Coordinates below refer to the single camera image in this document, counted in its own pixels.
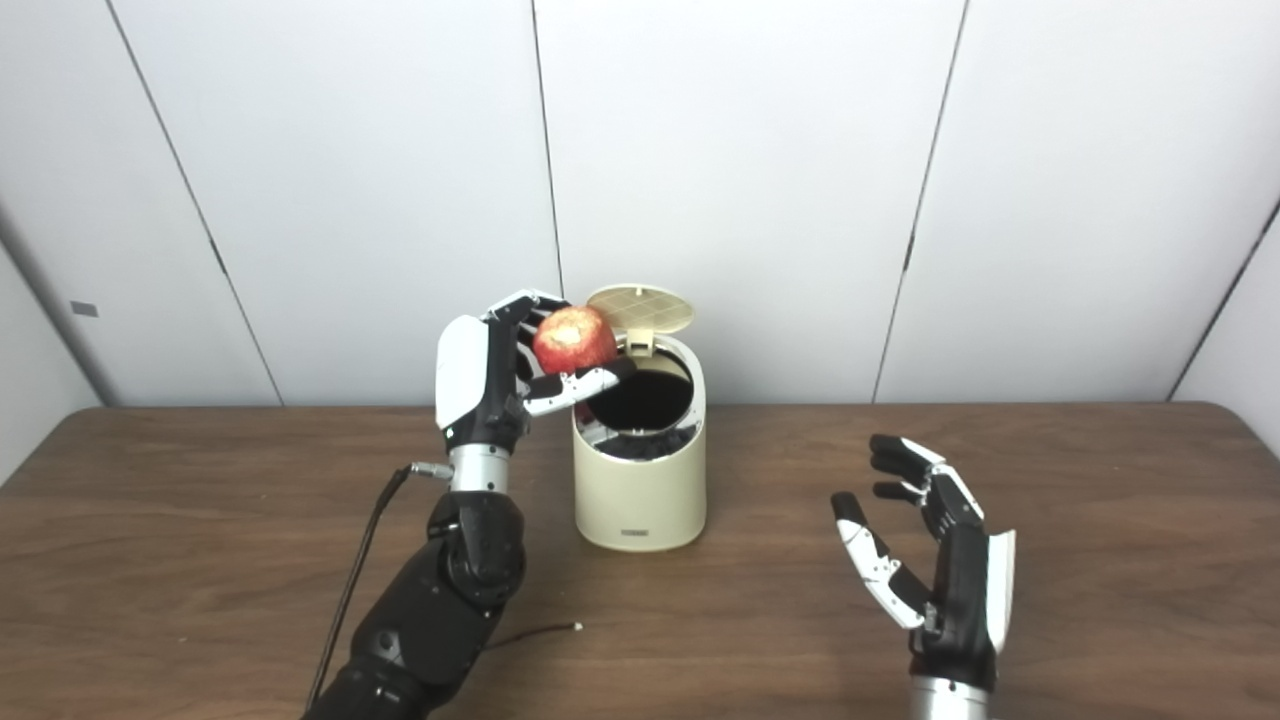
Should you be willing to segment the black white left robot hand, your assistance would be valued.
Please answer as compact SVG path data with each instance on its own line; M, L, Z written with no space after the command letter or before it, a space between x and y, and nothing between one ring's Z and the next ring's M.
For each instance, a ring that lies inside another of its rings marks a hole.
M479 316L462 315L436 350L436 425L447 451L483 445L513 452L532 418L572 407L622 384L637 370L614 355L572 372L545 372L532 361L535 329L564 299L521 290Z

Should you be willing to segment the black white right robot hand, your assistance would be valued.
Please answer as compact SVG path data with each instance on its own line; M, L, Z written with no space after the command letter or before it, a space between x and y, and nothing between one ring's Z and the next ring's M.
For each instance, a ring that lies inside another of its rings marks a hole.
M836 528L876 602L908 632L910 674L933 692L968 703L995 692L1012 615L1016 533L991 533L960 473L936 451L901 436L873 434L870 465L892 475L878 498L910 503L938 544L925 584L870 528L854 493L832 495Z

